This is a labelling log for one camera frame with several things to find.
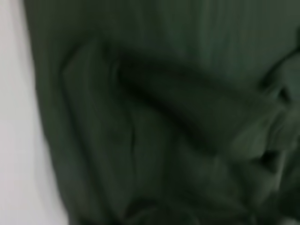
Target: white wall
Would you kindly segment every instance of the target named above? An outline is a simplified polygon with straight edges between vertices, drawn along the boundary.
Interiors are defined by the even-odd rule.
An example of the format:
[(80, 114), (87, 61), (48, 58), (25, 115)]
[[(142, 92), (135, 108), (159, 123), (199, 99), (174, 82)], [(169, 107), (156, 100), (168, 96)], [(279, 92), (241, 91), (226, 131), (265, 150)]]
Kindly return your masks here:
[(0, 0), (0, 225), (66, 225), (34, 92), (21, 0)]

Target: white background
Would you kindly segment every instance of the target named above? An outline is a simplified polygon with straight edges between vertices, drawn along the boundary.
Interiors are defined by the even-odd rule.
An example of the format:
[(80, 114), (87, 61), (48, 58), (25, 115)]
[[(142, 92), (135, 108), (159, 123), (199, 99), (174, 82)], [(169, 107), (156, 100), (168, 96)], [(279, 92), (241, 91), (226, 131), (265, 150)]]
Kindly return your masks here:
[(0, 225), (66, 225), (43, 139), (21, 0), (0, 0)]

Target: wrinkled fabric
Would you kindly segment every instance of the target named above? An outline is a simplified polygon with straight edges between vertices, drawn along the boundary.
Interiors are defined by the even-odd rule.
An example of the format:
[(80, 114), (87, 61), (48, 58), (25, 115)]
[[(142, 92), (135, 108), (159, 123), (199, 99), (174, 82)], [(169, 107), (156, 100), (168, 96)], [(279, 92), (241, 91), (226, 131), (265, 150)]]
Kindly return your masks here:
[[(225, 16), (227, 27), (218, 30), (204, 23), (214, 15), (201, 7), (202, 14), (193, 11), (190, 18), (187, 12), (197, 7), (187, 3), (111, 3), (119, 12), (112, 15), (96, 10), (104, 1), (79, 2), (25, 1), (40, 112), (70, 225), (283, 225), (300, 219), (298, 77), (289, 65), (297, 57), (265, 76), (253, 57), (258, 50), (239, 49), (241, 58), (234, 38), (223, 42), (216, 35), (255, 42), (234, 35), (240, 26), (233, 17)], [(251, 11), (251, 4), (231, 4), (234, 12)], [(217, 6), (212, 20), (222, 24), (225, 11)], [(146, 13), (153, 7), (160, 17)], [(46, 8), (47, 15), (39, 14)], [(173, 21), (172, 10), (186, 14)], [(265, 72), (277, 60), (266, 55)]]

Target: white surface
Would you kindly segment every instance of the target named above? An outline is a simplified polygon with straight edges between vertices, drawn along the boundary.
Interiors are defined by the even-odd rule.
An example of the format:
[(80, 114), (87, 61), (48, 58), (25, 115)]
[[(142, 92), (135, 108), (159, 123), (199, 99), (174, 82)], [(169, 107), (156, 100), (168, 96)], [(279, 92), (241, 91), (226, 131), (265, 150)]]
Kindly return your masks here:
[(0, 0), (0, 225), (66, 225), (39, 123), (21, 0)]

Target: dark green fabric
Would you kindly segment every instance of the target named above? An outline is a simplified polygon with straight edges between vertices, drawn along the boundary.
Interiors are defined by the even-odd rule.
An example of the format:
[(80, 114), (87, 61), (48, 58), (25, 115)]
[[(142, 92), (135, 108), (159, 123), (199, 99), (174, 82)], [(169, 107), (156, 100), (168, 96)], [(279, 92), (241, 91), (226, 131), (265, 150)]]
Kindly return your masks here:
[(300, 219), (297, 5), (26, 0), (70, 224)]

